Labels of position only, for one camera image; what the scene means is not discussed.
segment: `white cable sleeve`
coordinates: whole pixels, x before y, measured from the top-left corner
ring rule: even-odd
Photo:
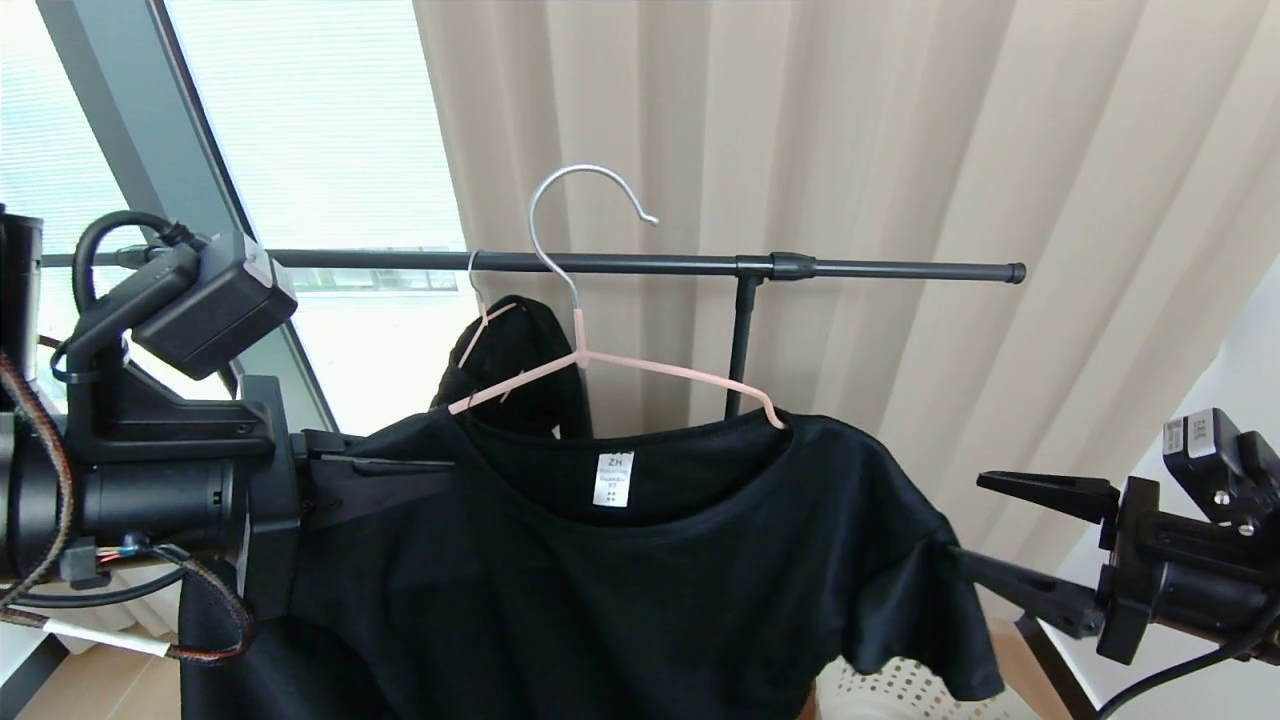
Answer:
[[[54,633],[55,635],[68,635],[72,638],[81,638],[83,641],[123,647],[124,650],[145,652],[157,657],[164,657],[165,653],[169,652],[169,643],[164,641],[157,641],[155,638],[140,638],[138,635],[115,633],[111,630],[97,630],[93,628],[86,628],[84,625],[67,623],[65,620],[58,620],[56,618],[46,620],[44,629],[46,633]]]

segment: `floor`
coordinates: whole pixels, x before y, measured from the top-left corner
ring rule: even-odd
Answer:
[[[1005,682],[1044,720],[1069,720],[1066,707],[1009,623],[992,623]],[[106,646],[63,661],[18,720],[178,720],[178,661]],[[801,717],[812,717],[812,708]]]

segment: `silver metal hook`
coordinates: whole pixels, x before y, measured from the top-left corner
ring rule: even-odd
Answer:
[[[471,251],[471,258],[467,258],[467,282],[471,283],[471,291],[476,293],[476,305],[480,306],[480,315],[484,316],[489,311],[484,302],[484,295],[480,293],[480,288],[476,287],[476,277],[472,274],[471,269],[475,268],[476,256],[480,255],[479,250]]]
[[[573,282],[573,278],[568,277],[568,273],[566,273],[563,268],[557,265],[556,261],[547,255],[547,251],[543,250],[543,243],[538,241],[538,228],[534,227],[534,215],[538,211],[538,204],[541,201],[543,193],[547,192],[547,188],[549,188],[556,181],[573,173],[595,173],[609,178],[627,193],[627,197],[631,200],[631,206],[636,209],[636,214],[640,215],[641,220],[652,225],[657,225],[658,218],[644,211],[644,208],[640,206],[640,200],[636,199],[636,193],[631,191],[631,186],[627,184],[627,181],[622,179],[622,176],[602,165],[567,165],[548,176],[548,178],[543,181],[543,184],[538,186],[538,191],[534,192],[534,197],[529,201],[529,240],[534,242],[534,254],[543,261],[543,265],[547,265],[553,273],[559,275],[566,284],[568,284],[568,290],[573,295],[573,309],[581,310],[582,301],[577,295],[577,283]]]

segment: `clothing rack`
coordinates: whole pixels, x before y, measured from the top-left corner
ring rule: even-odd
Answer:
[[[131,247],[102,254],[95,265],[141,266],[145,252]],[[466,270],[471,252],[421,252],[408,250],[271,250],[285,268],[333,268],[370,270]],[[746,373],[746,347],[751,334],[755,291],[764,281],[796,282],[810,278],[881,278],[923,281],[982,281],[1018,284],[1027,278],[1021,263],[899,263],[873,260],[819,260],[799,252],[768,255],[621,255],[568,252],[550,254],[567,273],[609,275],[699,275],[735,277],[733,340],[730,347],[728,378],[742,382]],[[46,255],[49,268],[70,266],[70,255]],[[499,273],[547,273],[547,265],[532,252],[480,251],[474,270]],[[724,418],[739,414],[742,397],[728,391]]]

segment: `black baseboard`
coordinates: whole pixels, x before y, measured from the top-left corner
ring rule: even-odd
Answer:
[[[1062,660],[1062,653],[1059,652],[1057,646],[1044,633],[1044,628],[1027,614],[1023,614],[1014,623],[1014,626],[1021,633],[1023,639],[1027,641],[1027,646],[1032,648],[1032,655],[1039,661],[1044,675],[1048,676],[1048,682],[1053,684],[1057,697],[1062,698],[1062,705],[1071,714],[1071,720],[1097,720],[1098,711],[1093,707],[1093,701],[1084,692],[1084,687],[1080,685],[1080,680],[1076,679],[1075,673]]]
[[[31,702],[45,680],[58,670],[63,660],[70,655],[54,635],[36,646],[27,660],[0,685],[0,720],[17,720],[18,714]]]

